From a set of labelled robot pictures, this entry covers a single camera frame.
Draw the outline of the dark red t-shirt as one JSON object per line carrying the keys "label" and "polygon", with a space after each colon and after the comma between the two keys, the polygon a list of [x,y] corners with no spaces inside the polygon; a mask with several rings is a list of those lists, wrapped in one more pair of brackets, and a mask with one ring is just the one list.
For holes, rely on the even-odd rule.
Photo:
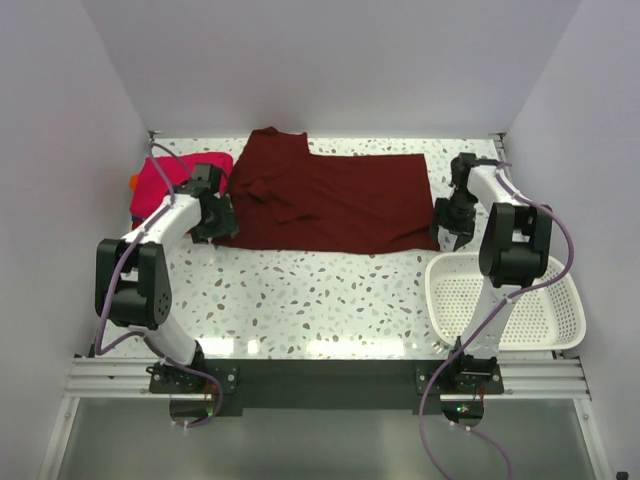
{"label": "dark red t-shirt", "polygon": [[229,184],[238,224],[216,244],[251,250],[436,251],[421,154],[322,156],[306,134],[251,132]]}

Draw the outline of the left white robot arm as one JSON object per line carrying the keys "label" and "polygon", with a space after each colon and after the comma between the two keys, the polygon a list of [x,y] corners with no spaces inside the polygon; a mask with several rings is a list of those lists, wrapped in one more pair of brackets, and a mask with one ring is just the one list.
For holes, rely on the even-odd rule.
{"label": "left white robot arm", "polygon": [[99,243],[97,355],[139,337],[160,359],[175,365],[171,378],[183,391],[196,392],[205,385],[207,368],[197,361],[199,344],[172,313],[167,254],[185,235],[195,244],[205,244],[238,233],[231,197],[220,191],[227,178],[219,167],[196,164],[190,177],[170,186],[160,206],[136,229]]}

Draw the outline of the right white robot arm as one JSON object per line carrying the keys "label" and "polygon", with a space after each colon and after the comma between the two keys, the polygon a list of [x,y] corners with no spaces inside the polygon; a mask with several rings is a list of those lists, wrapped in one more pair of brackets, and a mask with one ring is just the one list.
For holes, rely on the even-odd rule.
{"label": "right white robot arm", "polygon": [[548,265],[550,213],[522,196],[504,168],[498,160],[461,153],[450,163],[450,195],[435,200],[430,235],[447,251],[457,251],[473,239],[478,204],[488,212],[478,252],[481,293],[458,347],[464,358],[445,369],[448,386],[459,393],[469,392],[481,380],[479,366],[469,358],[497,356],[516,302]]}

